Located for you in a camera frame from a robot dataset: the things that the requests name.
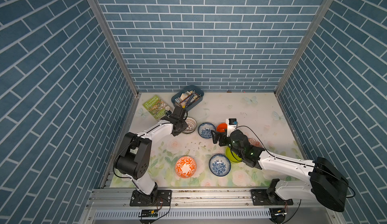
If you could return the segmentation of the orange plastic bowl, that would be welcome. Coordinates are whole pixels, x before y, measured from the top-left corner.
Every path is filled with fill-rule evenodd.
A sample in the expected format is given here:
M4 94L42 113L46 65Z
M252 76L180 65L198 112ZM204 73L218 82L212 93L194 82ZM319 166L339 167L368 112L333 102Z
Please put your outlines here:
M227 132L227 124L226 123L221 123L217 126L216 131L220 133L226 133Z

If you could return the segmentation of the lime green plastic bowl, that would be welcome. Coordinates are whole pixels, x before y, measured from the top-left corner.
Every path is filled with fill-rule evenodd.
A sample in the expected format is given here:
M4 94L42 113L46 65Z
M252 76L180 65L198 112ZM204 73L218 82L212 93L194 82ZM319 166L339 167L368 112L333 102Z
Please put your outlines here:
M242 162L242 159L236 153L232 152L229 147L226 147L225 155L233 163Z

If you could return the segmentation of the maroon patterned white bowl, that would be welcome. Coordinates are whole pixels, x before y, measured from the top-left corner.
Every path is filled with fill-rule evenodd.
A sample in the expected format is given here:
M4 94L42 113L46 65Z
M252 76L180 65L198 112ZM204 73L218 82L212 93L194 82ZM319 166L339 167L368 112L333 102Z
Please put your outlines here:
M187 128L183 131L184 134L190 134L195 131L197 128L197 122L194 118L187 117L185 122L187 123Z

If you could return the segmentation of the large blue floral bowl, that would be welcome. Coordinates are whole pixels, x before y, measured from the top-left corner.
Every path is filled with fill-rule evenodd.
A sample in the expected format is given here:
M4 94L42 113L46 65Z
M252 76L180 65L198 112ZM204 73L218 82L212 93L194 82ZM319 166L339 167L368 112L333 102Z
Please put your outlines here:
M231 162L225 155L216 154L209 160L209 169L212 174L224 177L231 171Z

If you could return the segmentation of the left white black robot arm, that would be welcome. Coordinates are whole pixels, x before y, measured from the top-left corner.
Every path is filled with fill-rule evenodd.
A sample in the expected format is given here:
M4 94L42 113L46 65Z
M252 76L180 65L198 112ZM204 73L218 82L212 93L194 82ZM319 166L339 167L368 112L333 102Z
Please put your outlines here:
M147 173L149 167L152 144L164 137L177 136L187 127L187 111L182 107L175 107L173 112L166 115L154 126L140 133L127 133L123 138L124 148L113 162L113 169L129 178L139 194L153 197L157 193L157 184Z

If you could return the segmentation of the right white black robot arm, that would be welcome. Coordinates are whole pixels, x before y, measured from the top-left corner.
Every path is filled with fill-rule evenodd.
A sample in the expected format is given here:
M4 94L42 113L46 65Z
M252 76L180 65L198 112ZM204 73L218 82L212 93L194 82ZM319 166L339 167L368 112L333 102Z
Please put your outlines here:
M221 133L212 130L212 139L219 146L227 146L248 167L276 171L297 178L290 184L273 179L270 190L283 200L316 200L322 206L343 212L349 183L339 170L323 157L316 160L295 159L274 154L265 148L251 145L240 130Z

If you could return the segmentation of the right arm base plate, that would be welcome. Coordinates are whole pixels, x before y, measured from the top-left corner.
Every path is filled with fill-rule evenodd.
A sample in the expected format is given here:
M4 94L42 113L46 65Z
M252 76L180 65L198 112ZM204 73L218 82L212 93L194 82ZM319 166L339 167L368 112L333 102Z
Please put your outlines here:
M254 206L285 206L294 204L292 199L284 200L274 191L268 191L267 189L252 189L251 196Z

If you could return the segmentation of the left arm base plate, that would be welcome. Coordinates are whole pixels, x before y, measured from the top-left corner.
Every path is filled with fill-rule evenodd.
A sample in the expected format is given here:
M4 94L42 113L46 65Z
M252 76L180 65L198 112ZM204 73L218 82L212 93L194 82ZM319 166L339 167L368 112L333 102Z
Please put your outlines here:
M154 190L150 195L135 190L132 192L130 206L170 206L171 197L171 190Z

